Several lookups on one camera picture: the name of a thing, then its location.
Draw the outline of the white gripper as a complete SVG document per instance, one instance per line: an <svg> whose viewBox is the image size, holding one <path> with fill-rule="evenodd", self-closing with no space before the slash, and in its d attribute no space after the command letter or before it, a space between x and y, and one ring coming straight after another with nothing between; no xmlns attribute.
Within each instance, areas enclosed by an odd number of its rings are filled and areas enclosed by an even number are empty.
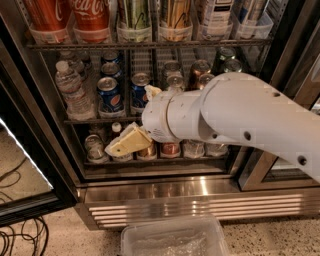
<svg viewBox="0 0 320 256"><path fill-rule="evenodd" d="M128 125L105 148L105 152L110 156L121 157L148 148L152 139L160 143L174 141L167 121L167 110L172 96L152 85L146 85L144 89L149 100L142 113L144 128L135 122Z"/></svg>

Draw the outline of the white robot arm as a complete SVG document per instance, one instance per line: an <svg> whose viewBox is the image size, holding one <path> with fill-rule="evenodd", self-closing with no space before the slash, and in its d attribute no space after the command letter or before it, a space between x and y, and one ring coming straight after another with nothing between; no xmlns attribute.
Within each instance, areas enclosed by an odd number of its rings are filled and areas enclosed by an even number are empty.
<svg viewBox="0 0 320 256"><path fill-rule="evenodd" d="M320 116L261 79L223 73L202 90L153 93L142 124L130 124L105 148L120 157L152 141L197 140L254 147L276 155L320 181Z"/></svg>

